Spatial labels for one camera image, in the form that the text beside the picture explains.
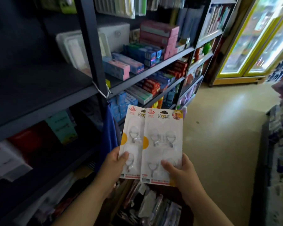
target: hand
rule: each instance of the hand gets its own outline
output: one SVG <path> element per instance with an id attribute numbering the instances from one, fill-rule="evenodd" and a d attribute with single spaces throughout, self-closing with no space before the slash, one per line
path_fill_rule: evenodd
<path id="1" fill-rule="evenodd" d="M 94 179 L 94 184 L 101 190 L 103 198 L 105 199 L 113 190 L 114 184 L 119 179 L 123 167 L 128 160 L 129 153 L 124 154 L 118 159 L 119 146 L 114 148 L 103 162 L 97 176 Z"/>
<path id="2" fill-rule="evenodd" d="M 189 203 L 191 201 L 191 194 L 197 195 L 200 192 L 205 192 L 198 175 L 196 174 L 194 165 L 185 153 L 182 154 L 181 170 L 175 168 L 166 160 L 162 160 L 161 165 L 170 173 L 170 177 L 175 181 L 176 186 L 181 192 L 182 198 L 188 205 L 191 204 Z"/>

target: pink box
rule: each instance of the pink box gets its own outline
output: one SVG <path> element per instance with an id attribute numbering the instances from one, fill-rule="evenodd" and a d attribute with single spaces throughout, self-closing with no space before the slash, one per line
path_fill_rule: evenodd
<path id="1" fill-rule="evenodd" d="M 166 23 L 145 20 L 140 25 L 140 31 L 145 31 L 164 37 L 173 37 L 178 35 L 179 26 L 171 26 Z"/>
<path id="2" fill-rule="evenodd" d="M 140 31 L 139 35 L 140 35 L 139 37 L 142 39 L 146 39 L 164 45 L 171 45 L 173 43 L 176 43 L 178 37 L 178 35 L 175 35 L 173 37 L 164 37 L 161 35 L 156 35 L 145 31 Z"/>
<path id="3" fill-rule="evenodd" d="M 163 56 L 163 60 L 166 60 L 168 58 L 170 58 L 171 56 L 173 56 L 174 52 L 175 52 L 175 46 L 176 46 L 176 42 L 170 45 L 165 45 L 165 44 L 161 44 L 161 43 L 156 43 L 150 40 L 146 40 L 143 38 L 139 38 L 139 42 L 141 44 L 147 44 L 147 45 L 155 45 L 155 46 L 159 46 L 160 48 L 162 48 L 162 56 Z"/>

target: yellow refrigerator frame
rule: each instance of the yellow refrigerator frame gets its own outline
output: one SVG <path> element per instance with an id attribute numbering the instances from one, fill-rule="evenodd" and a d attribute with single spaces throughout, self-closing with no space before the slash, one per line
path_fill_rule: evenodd
<path id="1" fill-rule="evenodd" d="M 283 25 L 283 0 L 279 0 L 275 12 L 272 14 L 269 19 L 269 25 L 266 25 L 265 28 L 259 35 L 255 45 L 250 49 L 250 52 L 247 54 L 243 64 L 240 66 L 237 72 L 222 72 L 229 56 L 233 52 L 235 45 L 238 40 L 241 38 L 244 29 L 246 28 L 250 18 L 252 17 L 256 7 L 258 6 L 260 0 L 253 0 L 253 4 L 249 8 L 249 13 L 245 16 L 244 22 L 241 24 L 240 30 L 237 31 L 234 39 L 232 40 L 232 45 L 228 49 L 227 54 L 223 58 L 222 65 L 220 65 L 218 71 L 215 73 L 215 76 L 210 81 L 210 86 L 213 85 L 223 85 L 223 84 L 237 84 L 237 83 L 254 83 L 260 82 L 265 79 L 265 76 L 271 71 L 270 65 L 269 69 L 264 72 L 249 72 L 250 69 L 259 59 L 260 55 L 267 47 L 269 42 L 272 40 L 274 35 Z"/>

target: red logo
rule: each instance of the red logo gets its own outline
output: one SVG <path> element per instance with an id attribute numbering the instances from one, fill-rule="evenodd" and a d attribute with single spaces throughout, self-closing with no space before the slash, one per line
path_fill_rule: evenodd
<path id="1" fill-rule="evenodd" d="M 132 112 L 136 111 L 136 108 L 134 108 L 133 106 L 131 106 L 131 108 L 129 108 Z"/>
<path id="2" fill-rule="evenodd" d="M 150 111 L 148 112 L 148 114 L 155 114 L 155 111 L 153 111 L 152 109 L 150 109 Z"/>

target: white string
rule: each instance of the white string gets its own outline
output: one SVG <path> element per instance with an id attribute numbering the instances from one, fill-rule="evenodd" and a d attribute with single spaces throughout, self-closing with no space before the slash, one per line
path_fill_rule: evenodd
<path id="1" fill-rule="evenodd" d="M 108 100 L 109 94 L 111 93 L 111 91 L 110 91 L 108 85 L 106 84 L 106 87 L 107 87 L 107 96 L 105 96 L 105 95 L 102 93 L 102 91 L 100 91 L 100 89 L 97 87 L 97 85 L 95 84 L 95 82 L 94 82 L 93 80 L 92 80 L 92 83 L 94 84 L 94 86 L 95 86 L 95 88 L 97 89 L 97 91 L 98 91 L 106 100 Z"/>

